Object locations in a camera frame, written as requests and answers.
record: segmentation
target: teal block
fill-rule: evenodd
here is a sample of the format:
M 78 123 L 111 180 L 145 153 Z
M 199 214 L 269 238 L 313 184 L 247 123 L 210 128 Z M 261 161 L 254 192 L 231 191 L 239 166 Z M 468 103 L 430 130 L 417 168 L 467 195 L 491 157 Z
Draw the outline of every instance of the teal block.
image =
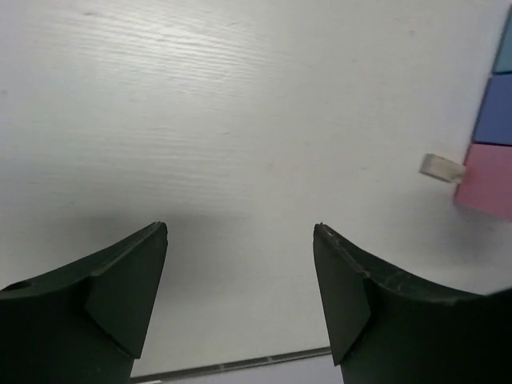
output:
M 506 20 L 498 55 L 494 61 L 494 74 L 512 73 L 512 7 Z

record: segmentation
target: white table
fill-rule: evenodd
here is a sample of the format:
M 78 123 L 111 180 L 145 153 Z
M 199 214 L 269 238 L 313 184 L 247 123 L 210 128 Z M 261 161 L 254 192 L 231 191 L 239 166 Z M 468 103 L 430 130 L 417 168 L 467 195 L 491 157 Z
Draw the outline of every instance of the white table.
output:
M 417 173 L 460 161 L 508 0 L 0 3 L 0 285 L 153 220 L 134 375 L 328 344 L 324 221 L 425 278 L 512 285 L 510 224 Z

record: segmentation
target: colored block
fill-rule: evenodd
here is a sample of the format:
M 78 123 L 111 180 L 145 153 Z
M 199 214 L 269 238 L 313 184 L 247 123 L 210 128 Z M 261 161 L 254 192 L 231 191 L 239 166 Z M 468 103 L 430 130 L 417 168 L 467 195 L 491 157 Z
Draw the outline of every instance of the colored block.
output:
M 473 141 L 512 146 L 512 74 L 489 80 Z
M 472 144 L 455 202 L 512 219 L 512 147 Z
M 512 72 L 512 7 L 510 8 L 506 20 L 505 29 L 493 68 L 494 74 L 506 74 L 510 72 Z

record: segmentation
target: pink block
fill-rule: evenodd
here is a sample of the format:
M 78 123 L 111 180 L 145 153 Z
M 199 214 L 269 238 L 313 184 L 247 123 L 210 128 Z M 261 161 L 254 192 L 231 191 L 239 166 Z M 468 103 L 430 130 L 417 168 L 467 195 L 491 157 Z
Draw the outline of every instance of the pink block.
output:
M 455 202 L 512 219 L 512 146 L 471 144 Z

